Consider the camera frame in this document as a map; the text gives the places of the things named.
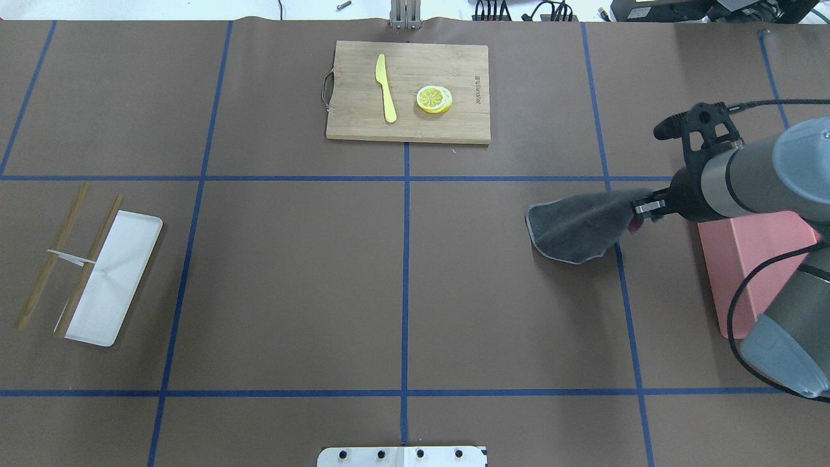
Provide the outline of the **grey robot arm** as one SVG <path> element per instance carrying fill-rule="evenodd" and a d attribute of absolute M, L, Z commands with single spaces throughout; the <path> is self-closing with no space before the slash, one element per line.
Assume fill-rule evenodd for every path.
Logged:
<path fill-rule="evenodd" d="M 685 151 L 637 217 L 676 213 L 700 226 L 718 325 L 753 377 L 828 402 L 828 118 L 744 144 Z"/>

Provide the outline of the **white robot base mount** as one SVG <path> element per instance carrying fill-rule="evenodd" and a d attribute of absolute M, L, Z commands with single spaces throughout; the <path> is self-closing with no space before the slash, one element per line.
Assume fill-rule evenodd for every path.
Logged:
<path fill-rule="evenodd" d="M 321 450 L 317 466 L 487 466 L 478 446 L 366 446 Z"/>

